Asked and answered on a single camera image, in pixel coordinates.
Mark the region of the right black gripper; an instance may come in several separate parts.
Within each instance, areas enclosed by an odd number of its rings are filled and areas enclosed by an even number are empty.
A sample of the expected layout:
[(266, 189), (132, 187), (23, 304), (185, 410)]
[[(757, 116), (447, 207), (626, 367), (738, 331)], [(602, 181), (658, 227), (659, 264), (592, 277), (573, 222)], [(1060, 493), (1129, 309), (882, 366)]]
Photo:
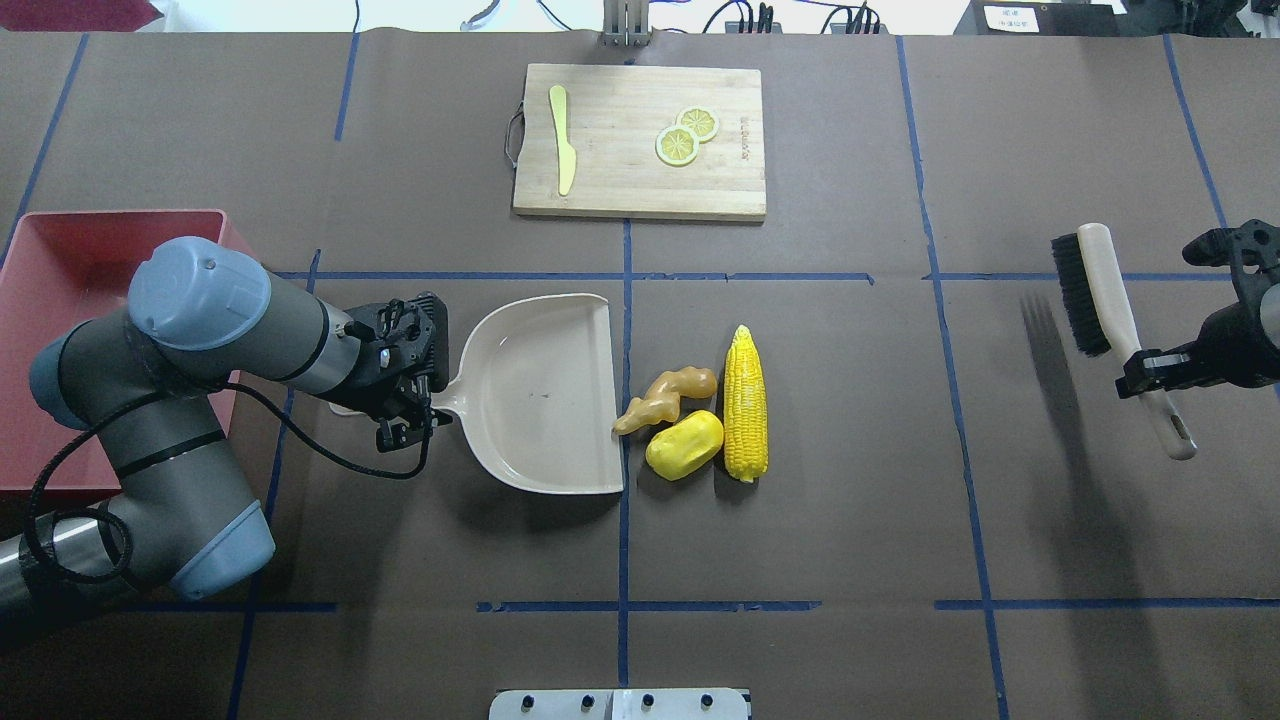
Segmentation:
[(1181, 256), (1193, 266), (1228, 266), (1236, 301), (1207, 316), (1180, 352), (1134, 352), (1115, 380), (1119, 398), (1222, 383), (1251, 389), (1276, 384), (1277, 227), (1252, 219), (1211, 229), (1187, 243)]

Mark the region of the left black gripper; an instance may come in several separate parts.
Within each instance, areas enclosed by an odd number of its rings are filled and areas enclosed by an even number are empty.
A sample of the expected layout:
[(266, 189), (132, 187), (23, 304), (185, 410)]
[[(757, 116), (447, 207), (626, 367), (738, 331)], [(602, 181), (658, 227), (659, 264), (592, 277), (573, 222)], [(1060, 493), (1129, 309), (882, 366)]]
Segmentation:
[(347, 313), (346, 336), (358, 341), (358, 355), (346, 377), (346, 407), (379, 420), (378, 452), (410, 448), (424, 441), (425, 427), (453, 423), (452, 397), (443, 391), (451, 382), (444, 301), (422, 292)]

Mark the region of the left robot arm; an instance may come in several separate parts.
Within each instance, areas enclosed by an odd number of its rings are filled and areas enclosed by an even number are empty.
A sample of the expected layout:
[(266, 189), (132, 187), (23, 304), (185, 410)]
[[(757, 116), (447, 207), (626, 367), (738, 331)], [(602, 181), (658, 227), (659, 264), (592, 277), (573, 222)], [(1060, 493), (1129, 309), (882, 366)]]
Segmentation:
[(449, 316), (431, 292), (338, 309), (210, 240), (161, 243), (123, 309), (83, 322), (29, 369), (36, 404), (76, 438), (37, 475), (3, 543), (3, 650), (161, 585), (200, 601), (273, 557), (275, 542), (211, 397), (262, 402), (243, 372), (356, 411), (383, 452), (426, 450), (445, 419)]

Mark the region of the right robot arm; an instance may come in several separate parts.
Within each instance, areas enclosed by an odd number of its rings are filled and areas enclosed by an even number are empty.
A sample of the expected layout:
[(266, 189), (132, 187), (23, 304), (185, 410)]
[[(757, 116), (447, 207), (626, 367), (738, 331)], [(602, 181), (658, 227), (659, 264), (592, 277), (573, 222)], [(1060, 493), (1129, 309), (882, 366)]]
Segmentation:
[(1210, 314), (1190, 342), (1139, 348), (1115, 380), (1120, 398), (1230, 384), (1247, 389), (1279, 379), (1279, 229), (1253, 219), (1204, 232), (1181, 250), (1193, 266), (1226, 266), (1236, 301)]

